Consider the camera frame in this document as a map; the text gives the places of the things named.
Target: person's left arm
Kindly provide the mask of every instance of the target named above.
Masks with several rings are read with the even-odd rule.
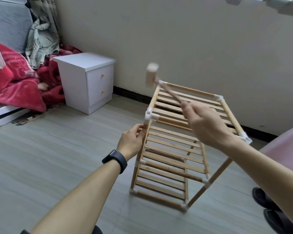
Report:
[[[142,124],[124,132],[117,145],[128,161],[142,146],[146,133]],[[112,159],[91,173],[60,200],[35,227],[31,234],[90,234],[100,216],[105,201],[114,185],[121,166]]]

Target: person's right arm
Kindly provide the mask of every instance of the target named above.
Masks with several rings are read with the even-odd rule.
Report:
[[[236,162],[293,222],[293,171],[236,137],[208,106],[182,102],[181,108],[197,138]]]

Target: forearm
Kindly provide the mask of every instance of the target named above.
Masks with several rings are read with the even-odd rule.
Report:
[[[90,234],[120,170],[116,160],[102,165],[60,200],[31,234]]]
[[[221,150],[235,161],[293,222],[293,171],[238,138],[222,146]]]

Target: white nightstand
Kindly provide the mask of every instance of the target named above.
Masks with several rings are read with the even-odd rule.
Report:
[[[66,105],[91,114],[112,99],[114,59],[94,53],[55,57]]]

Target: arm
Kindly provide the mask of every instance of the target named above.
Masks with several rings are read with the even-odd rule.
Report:
[[[229,132],[209,107],[186,102],[181,107],[197,138],[235,161],[293,222],[293,171]]]
[[[135,125],[122,134],[117,145],[128,161],[142,146],[145,130],[138,135],[142,124]],[[90,234],[99,218],[105,201],[114,185],[121,167],[111,160],[91,173],[60,200],[32,229],[31,234]]]

